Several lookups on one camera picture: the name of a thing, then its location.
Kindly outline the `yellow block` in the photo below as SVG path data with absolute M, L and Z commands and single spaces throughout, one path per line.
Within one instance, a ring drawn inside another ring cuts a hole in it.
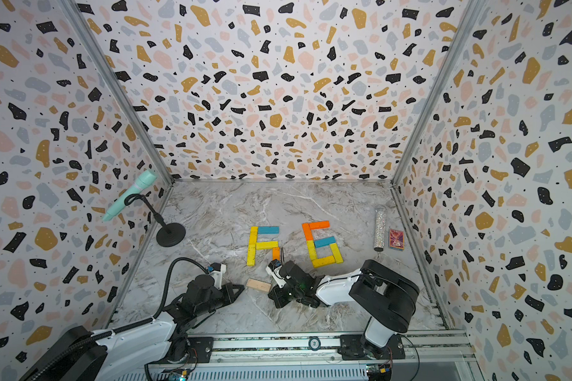
M 330 250 L 332 252 L 332 256 L 335 258 L 335 263 L 337 264 L 343 263 L 343 256 L 336 243 L 330 244 Z
M 327 265 L 335 264 L 336 260 L 335 257 L 330 256 L 330 257 L 315 259 L 311 263 L 314 266 L 314 268 L 321 268 Z
M 256 244 L 257 250 L 269 250 L 277 248 L 279 248 L 279 243 L 277 241 L 258 242 Z
M 257 244 L 258 227 L 252 226 L 249 233 L 249 245 L 255 246 Z
M 250 244 L 247 250 L 246 265 L 252 267 L 256 264 L 256 244 Z

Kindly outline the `yellow block front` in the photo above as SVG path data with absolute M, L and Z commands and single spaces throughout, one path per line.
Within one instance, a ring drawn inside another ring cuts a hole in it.
M 330 257 L 315 259 L 311 263 L 314 266 L 314 268 L 321 268 L 327 265 L 335 264 L 336 260 L 335 257 L 330 256 Z

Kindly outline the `beige wooden block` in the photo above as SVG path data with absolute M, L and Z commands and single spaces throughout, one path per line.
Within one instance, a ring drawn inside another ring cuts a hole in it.
M 257 291 L 262 291 L 269 293 L 271 291 L 272 285 L 267 282 L 262 282 L 256 279 L 249 279 L 246 283 L 246 287 L 252 288 Z

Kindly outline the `teal block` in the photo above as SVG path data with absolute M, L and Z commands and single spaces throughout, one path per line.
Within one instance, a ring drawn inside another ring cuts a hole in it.
M 278 226 L 259 226 L 257 228 L 257 233 L 259 235 L 278 235 L 280 233 L 280 228 Z
M 335 243 L 336 243 L 336 240 L 334 237 L 326 237 L 326 238 L 322 238 L 322 239 L 314 241 L 314 245 L 317 249 L 322 248 L 322 247 L 327 247 L 327 246 L 330 246 L 331 244 L 335 244 Z

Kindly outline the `yellow-green block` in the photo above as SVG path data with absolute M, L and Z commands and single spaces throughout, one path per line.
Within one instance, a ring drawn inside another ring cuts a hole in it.
M 308 254 L 311 261 L 317 260 L 318 255 L 314 241 L 307 241 Z

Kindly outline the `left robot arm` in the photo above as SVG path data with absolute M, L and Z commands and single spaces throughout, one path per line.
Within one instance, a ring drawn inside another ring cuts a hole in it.
M 187 332 L 233 304 L 245 290 L 232 283 L 216 287 L 215 281 L 213 275 L 195 277 L 157 317 L 110 330 L 92 332 L 82 326 L 68 330 L 21 379 L 114 380 L 161 361 L 199 364 L 211 346 L 193 344 Z

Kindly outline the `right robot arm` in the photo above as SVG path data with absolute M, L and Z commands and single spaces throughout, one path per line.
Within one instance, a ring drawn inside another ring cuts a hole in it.
M 407 333 L 416 312 L 419 287 L 375 260 L 341 276 L 313 277 L 292 261 L 272 260 L 265 270 L 276 281 L 269 298 L 277 309 L 293 301 L 311 308 L 357 303 L 370 314 L 362 344 L 371 349 Z

